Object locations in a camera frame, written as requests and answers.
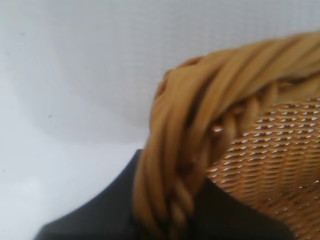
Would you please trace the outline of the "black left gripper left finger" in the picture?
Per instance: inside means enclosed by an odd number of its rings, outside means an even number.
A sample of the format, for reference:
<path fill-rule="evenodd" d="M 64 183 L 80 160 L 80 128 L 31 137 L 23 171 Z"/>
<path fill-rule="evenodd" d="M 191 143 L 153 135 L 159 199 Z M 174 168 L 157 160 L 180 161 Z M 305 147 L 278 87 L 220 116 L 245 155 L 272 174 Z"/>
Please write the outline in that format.
<path fill-rule="evenodd" d="M 133 178 L 141 150 L 118 177 L 78 209 L 44 225 L 38 240 L 138 240 L 132 216 Z"/>

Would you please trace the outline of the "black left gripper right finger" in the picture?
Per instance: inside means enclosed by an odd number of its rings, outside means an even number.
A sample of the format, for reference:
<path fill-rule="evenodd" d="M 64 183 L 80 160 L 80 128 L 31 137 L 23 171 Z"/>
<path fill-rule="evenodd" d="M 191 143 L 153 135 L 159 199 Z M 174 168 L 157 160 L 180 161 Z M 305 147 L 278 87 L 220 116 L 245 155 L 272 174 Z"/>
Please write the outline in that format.
<path fill-rule="evenodd" d="M 193 240 L 293 240 L 287 226 L 234 199 L 206 179 L 195 197 Z"/>

